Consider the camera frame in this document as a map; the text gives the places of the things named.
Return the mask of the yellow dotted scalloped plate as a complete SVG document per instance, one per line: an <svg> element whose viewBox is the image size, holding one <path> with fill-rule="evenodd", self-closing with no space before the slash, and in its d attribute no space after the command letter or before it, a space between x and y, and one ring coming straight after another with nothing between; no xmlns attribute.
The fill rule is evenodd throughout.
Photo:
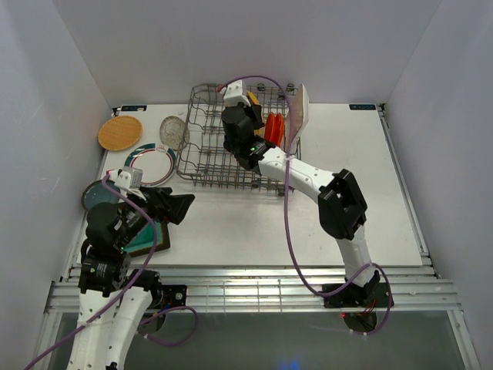
<svg viewBox="0 0 493 370"><path fill-rule="evenodd" d="M262 117L262 107L260 105L260 101L251 91L247 91L246 95L247 95L248 100L251 103L251 106L253 107L253 113L254 113L257 121L258 121L257 128L254 130L254 132L258 136L263 136L264 135L264 122L263 122L263 117Z"/></svg>

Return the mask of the orange round plate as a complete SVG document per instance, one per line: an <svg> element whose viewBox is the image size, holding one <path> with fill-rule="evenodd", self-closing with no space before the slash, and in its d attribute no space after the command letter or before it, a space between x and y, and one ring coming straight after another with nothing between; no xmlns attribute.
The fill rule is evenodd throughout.
<svg viewBox="0 0 493 370"><path fill-rule="evenodd" d="M274 117L273 131L271 134L271 139L276 144L276 146L281 146L281 143L283 142L284 127L284 116L282 113L278 113Z"/></svg>
<svg viewBox="0 0 493 370"><path fill-rule="evenodd" d="M273 138L273 128L274 128L275 118L276 115L274 113L268 114L265 130L264 130L264 139L271 143L276 143L276 140Z"/></svg>

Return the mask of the white rectangular plate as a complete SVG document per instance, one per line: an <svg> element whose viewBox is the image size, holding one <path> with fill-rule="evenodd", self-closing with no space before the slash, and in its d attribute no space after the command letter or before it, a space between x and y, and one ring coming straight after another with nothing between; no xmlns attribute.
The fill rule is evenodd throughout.
<svg viewBox="0 0 493 370"><path fill-rule="evenodd" d="M290 101L290 108L284 121L285 140L283 148L286 153L295 153L297 141L301 138L301 134L309 121L308 111L307 89L304 84L300 84L294 98Z"/></svg>

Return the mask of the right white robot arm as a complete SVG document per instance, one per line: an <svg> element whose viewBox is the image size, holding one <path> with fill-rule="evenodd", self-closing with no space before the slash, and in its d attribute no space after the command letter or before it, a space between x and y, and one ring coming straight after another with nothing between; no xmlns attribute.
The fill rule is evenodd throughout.
<svg viewBox="0 0 493 370"><path fill-rule="evenodd" d="M222 112L224 148L245 170L279 180L318 206L322 229L333 237L345 268L345 283L318 296L332 306L362 307L373 301L380 274L371 260L364 224L367 203L352 172L317 169L290 158L280 147L255 134L263 123L260 106L228 106Z"/></svg>

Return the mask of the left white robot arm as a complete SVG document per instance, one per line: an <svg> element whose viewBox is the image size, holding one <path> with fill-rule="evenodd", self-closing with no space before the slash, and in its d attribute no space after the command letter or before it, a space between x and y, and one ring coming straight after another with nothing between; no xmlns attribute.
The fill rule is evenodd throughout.
<svg viewBox="0 0 493 370"><path fill-rule="evenodd" d="M145 227L159 232L179 224L194 199L174 195L168 187L143 188L139 196L89 210L69 369L123 368L139 326L153 319L161 325L168 311L184 307L186 286L164 285L156 271L130 270L126 248Z"/></svg>

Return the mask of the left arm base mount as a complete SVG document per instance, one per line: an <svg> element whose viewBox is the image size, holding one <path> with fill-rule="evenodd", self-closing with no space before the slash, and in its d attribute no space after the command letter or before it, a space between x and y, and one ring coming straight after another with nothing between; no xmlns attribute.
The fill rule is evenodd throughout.
<svg viewBox="0 0 493 370"><path fill-rule="evenodd" d="M152 300L148 309L158 310L186 305L188 287L184 284L157 284L150 288Z"/></svg>

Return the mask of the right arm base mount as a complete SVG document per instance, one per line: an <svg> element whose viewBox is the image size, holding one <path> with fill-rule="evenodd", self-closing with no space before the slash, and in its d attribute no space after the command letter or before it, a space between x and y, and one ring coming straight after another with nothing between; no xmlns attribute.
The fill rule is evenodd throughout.
<svg viewBox="0 0 493 370"><path fill-rule="evenodd" d="M394 301L390 297L388 285L376 283L373 287L364 288L351 284L342 292L324 298L325 308L392 308Z"/></svg>

